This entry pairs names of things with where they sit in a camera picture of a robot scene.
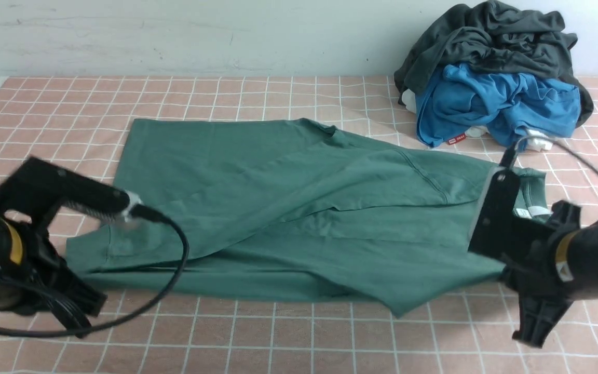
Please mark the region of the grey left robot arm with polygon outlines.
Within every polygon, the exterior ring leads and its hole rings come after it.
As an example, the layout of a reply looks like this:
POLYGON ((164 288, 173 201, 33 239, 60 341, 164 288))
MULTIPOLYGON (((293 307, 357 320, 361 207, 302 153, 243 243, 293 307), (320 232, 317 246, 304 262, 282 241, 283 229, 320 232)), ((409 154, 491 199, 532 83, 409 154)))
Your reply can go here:
POLYGON ((48 234, 59 204, 17 222, 0 212, 0 312, 51 313, 67 330, 91 327, 107 295, 68 267, 48 234))

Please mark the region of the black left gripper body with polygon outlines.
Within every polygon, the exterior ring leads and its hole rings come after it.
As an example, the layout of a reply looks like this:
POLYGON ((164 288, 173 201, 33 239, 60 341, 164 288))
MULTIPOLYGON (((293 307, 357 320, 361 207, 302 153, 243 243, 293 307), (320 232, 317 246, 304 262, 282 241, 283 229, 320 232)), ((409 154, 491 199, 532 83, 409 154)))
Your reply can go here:
POLYGON ((0 284, 18 289, 16 313, 50 312, 76 338, 92 333, 90 317, 97 317, 107 296, 69 269, 48 239, 29 222, 3 219, 10 236, 9 260, 0 265, 0 284))

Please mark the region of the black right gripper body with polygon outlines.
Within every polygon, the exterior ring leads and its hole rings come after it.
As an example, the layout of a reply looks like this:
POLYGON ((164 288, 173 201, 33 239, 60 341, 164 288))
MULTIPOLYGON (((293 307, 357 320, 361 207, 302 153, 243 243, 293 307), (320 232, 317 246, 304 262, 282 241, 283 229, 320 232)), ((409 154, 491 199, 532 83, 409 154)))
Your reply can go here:
POLYGON ((544 222, 512 217, 501 279, 518 294, 520 326, 512 338, 530 348, 543 347, 574 303, 568 254, 581 229, 580 213, 579 206, 558 201, 544 222))

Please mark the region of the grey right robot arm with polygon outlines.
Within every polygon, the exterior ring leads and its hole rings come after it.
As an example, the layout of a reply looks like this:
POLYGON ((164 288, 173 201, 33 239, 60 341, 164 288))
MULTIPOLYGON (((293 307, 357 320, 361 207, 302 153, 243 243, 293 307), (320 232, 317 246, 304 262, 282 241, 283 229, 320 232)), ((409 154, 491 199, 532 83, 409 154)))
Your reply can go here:
POLYGON ((513 340, 542 348, 576 301, 598 300, 598 221, 580 222, 581 208, 559 201, 543 222, 512 219, 501 281, 518 294, 513 340))

